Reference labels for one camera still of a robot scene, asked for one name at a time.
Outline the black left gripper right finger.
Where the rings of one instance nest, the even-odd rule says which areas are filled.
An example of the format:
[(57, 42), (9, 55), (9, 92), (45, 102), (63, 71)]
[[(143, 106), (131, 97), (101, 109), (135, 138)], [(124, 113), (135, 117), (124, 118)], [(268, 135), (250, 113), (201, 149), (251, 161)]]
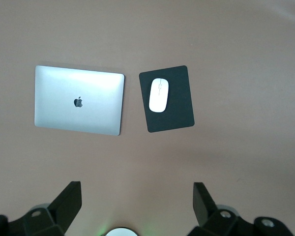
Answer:
[(193, 210), (198, 226), (187, 236), (293, 236), (281, 221), (261, 216), (245, 221), (229, 208), (219, 208), (202, 182), (193, 185)]

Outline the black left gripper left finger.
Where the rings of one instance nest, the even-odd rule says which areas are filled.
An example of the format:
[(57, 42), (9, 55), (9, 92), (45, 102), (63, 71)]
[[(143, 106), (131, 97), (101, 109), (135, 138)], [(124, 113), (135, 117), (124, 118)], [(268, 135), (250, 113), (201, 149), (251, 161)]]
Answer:
[(72, 181), (47, 207), (36, 207), (12, 222), (0, 215), (0, 236), (65, 236), (81, 207), (81, 183)]

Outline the white computer mouse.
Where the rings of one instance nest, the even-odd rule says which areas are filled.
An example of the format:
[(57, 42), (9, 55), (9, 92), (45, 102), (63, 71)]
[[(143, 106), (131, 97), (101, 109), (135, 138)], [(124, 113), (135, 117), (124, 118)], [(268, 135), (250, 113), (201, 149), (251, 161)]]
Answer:
[(165, 111), (168, 101), (169, 83), (166, 79), (155, 78), (150, 87), (148, 107), (152, 112)]

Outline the black mouse pad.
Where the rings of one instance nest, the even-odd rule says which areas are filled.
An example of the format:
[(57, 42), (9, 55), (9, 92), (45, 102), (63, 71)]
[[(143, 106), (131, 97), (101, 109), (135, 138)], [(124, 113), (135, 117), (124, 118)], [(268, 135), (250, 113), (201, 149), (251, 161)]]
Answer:
[[(155, 78), (166, 79), (169, 83), (167, 106), (164, 112), (152, 112), (149, 95)], [(150, 133), (191, 127), (195, 124), (187, 66), (176, 66), (139, 74), (147, 130)]]

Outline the silver closed laptop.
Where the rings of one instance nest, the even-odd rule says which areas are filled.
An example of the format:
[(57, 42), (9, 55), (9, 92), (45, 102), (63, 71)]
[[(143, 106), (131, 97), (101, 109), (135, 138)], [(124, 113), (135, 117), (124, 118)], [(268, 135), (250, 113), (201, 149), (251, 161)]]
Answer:
[(124, 79), (119, 73), (36, 66), (35, 126), (118, 136)]

